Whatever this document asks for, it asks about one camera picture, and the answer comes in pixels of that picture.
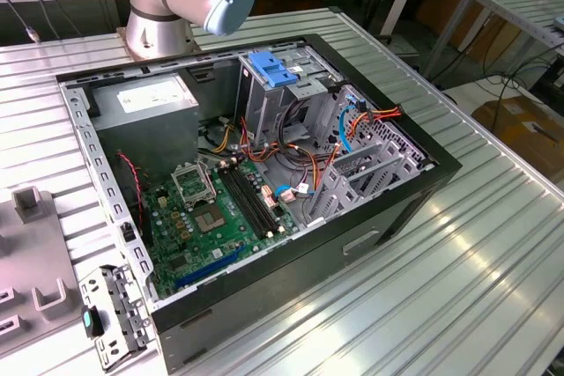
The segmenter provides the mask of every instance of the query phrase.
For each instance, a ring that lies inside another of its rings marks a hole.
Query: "yellow wire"
[[[219,145],[217,149],[212,150],[212,153],[221,153],[227,147],[227,141],[229,141],[229,131],[231,131],[231,127],[226,127],[226,134],[223,136],[223,141]]]

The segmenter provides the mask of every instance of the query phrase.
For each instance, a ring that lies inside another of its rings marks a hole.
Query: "chip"
[[[175,257],[170,261],[170,265],[173,267],[173,269],[181,268],[186,263],[186,257],[184,257],[183,255],[179,255],[178,257]]]
[[[192,216],[202,232],[209,232],[226,224],[221,209],[216,203],[206,204],[197,208]]]

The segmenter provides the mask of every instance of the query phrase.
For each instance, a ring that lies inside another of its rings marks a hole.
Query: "blue pcie slot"
[[[203,266],[201,269],[196,270],[195,272],[192,272],[186,276],[181,277],[180,279],[176,280],[174,282],[174,285],[176,285],[176,289],[184,286],[184,285],[189,285],[195,281],[197,281],[198,279],[201,279],[205,276],[210,275],[211,273],[215,272],[216,270],[219,270],[221,268],[224,268],[225,266],[231,264],[231,263],[235,263],[237,261],[237,259],[239,258],[239,253],[241,251],[243,251],[246,248],[246,246],[242,246],[237,248],[235,251],[233,251],[231,254],[226,255],[225,257],[222,257],[221,259],[208,264],[207,266]]]

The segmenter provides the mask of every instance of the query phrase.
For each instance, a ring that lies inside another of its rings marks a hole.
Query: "motherboard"
[[[299,231],[284,204],[265,202],[269,186],[251,161],[210,171],[195,166],[144,192],[160,298]]]

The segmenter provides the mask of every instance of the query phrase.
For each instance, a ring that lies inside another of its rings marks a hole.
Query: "red wire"
[[[135,189],[137,190],[137,202],[139,203],[139,226],[141,226],[141,224],[143,223],[143,205],[141,204],[141,185],[139,184],[137,171],[135,170],[135,166],[127,156],[125,156],[123,153],[117,153],[117,155],[125,160],[125,163],[127,163],[131,169],[131,173],[133,173],[133,179],[135,180]]]

